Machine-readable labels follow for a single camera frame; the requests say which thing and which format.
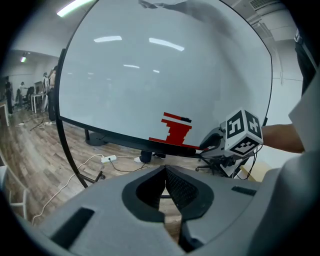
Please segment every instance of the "red pixel graphic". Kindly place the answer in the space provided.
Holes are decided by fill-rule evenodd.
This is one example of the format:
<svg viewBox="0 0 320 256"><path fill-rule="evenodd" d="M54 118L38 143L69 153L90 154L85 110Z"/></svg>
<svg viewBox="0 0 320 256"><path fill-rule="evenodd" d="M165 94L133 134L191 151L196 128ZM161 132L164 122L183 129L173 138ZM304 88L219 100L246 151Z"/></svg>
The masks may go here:
<svg viewBox="0 0 320 256"><path fill-rule="evenodd" d="M165 117L170 117L178 120L188 120L187 122L191 122L188 118L169 114L164 112L163 114ZM158 139L158 138L151 138L149 137L149 141L153 142L161 142L161 143L167 143L171 145L176 145L176 146L182 146L182 147L187 147L187 148L192 148L192 149L199 149L198 146L192 146L192 145L186 145L184 144L185 137L187 133L192 129L192 126L184 124L184 123L179 123L179 122L174 122L166 119L161 120L162 123L166 123L167 127L170 127L169 129L169 135L166 137L166 140L163 139Z"/></svg>

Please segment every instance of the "human arm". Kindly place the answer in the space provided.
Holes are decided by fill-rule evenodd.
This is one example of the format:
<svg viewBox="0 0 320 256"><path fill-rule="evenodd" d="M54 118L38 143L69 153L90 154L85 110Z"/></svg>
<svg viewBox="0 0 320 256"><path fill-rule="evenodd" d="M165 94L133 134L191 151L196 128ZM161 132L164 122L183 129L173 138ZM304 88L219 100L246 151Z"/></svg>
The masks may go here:
<svg viewBox="0 0 320 256"><path fill-rule="evenodd" d="M276 124L263 126L263 144L278 150L302 153L305 149L294 125Z"/></svg>

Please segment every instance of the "ceiling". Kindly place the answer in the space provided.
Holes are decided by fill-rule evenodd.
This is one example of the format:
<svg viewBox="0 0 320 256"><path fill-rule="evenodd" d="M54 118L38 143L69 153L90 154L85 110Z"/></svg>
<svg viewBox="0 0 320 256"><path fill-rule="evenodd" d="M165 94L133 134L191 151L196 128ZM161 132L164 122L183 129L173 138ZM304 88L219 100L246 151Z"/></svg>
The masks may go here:
<svg viewBox="0 0 320 256"><path fill-rule="evenodd" d="M64 17L57 15L57 12L62 8L67 6L73 0L47 0L43 6L31 17L28 22L28 26L31 28L27 30L26 35L34 35L33 31L37 31L37 36L49 37L53 36L54 38L63 42L63 45L67 45L70 37L77 29L78 24L89 10L89 8L94 4L94 0L90 1L81 7L75 9ZM259 10L255 11L253 6L250 4L252 0L222 0L224 3L232 7L237 11L244 19L246 19L262 40L273 40L273 34L268 29L268 26L264 24L264 21ZM20 61L23 51L15 51L11 55L13 58L17 58ZM28 62L37 62L38 59L41 59L44 54L32 53L28 54Z"/></svg>
<svg viewBox="0 0 320 256"><path fill-rule="evenodd" d="M222 0L253 27L265 44L293 40L297 27L279 0Z"/></svg>
<svg viewBox="0 0 320 256"><path fill-rule="evenodd" d="M64 17L58 16L57 12L71 2L72 0L47 0L43 5L43 10L41 10L41 12L46 13L46 15L50 14L51 21L54 24L56 24L58 27L62 26L66 28L68 36L71 36L72 33L76 30L82 17L85 15L85 13L89 10L89 8L92 6L92 4L95 1L93 0L91 2L88 2L82 5L81 7L75 9L74 11L70 12ZM250 0L222 0L222 2L232 7L249 23L251 23L252 20L254 22L261 20L260 15L251 6ZM265 30L261 30L260 28L257 29L257 32L262 38L270 36L269 33L265 33Z"/></svg>
<svg viewBox="0 0 320 256"><path fill-rule="evenodd" d="M23 51L23 50L10 50L6 55L7 64L15 65L19 64L21 62L21 58L23 54L26 53L25 57L26 60L24 64L36 64L38 62L42 62L48 59L48 57L51 57L46 54L38 53L38 52L32 52L32 51Z"/></svg>

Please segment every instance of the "wooden floor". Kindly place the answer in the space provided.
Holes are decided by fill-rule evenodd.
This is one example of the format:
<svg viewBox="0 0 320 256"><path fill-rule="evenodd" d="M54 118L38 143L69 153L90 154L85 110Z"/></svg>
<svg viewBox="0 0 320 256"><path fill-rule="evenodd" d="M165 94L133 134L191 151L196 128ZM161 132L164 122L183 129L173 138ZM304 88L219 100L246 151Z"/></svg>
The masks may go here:
<svg viewBox="0 0 320 256"><path fill-rule="evenodd" d="M0 150L4 160L29 189L27 199L29 221L41 212L44 204L74 174L62 149L57 127L55 125L49 125L45 128L37 127L42 119L43 122L48 122L48 114L32 115L31 111L20 110L14 112L10 117L10 127L4 125L0 127ZM77 166L95 154L116 155L117 157L140 155L140 150L112 143L99 147L90 146L85 142L85 132L82 128L68 123L63 123L63 125L70 151ZM141 163L134 162L133 157L118 158L113 163L116 168L126 171L133 171L142 166ZM165 160L152 157L152 161L147 164L150 167L158 165L178 165L194 170L200 163L197 159L168 155ZM125 172L115 170L111 164L102 165L99 156L94 157L80 168L82 174L92 179L95 179L99 171L103 171L106 179L127 175ZM21 193L12 182L9 182L9 185L13 190L14 200L19 200ZM35 225L41 223L57 207L83 189L79 180L73 177L69 185L48 204L43 215L35 219ZM160 211L165 213L165 226L172 237L176 239L181 220L179 211L171 199L161 200Z"/></svg>

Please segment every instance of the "power strip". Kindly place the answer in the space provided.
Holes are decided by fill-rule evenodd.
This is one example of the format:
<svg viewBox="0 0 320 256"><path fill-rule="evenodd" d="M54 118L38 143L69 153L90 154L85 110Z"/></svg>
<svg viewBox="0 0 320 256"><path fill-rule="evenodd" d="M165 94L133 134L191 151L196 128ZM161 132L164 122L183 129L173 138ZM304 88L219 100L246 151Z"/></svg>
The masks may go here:
<svg viewBox="0 0 320 256"><path fill-rule="evenodd" d="M101 158L101 163L105 164L105 163L108 163L108 162L113 162L115 160L117 160L117 157L116 157L115 154L114 155L109 155L109 156Z"/></svg>

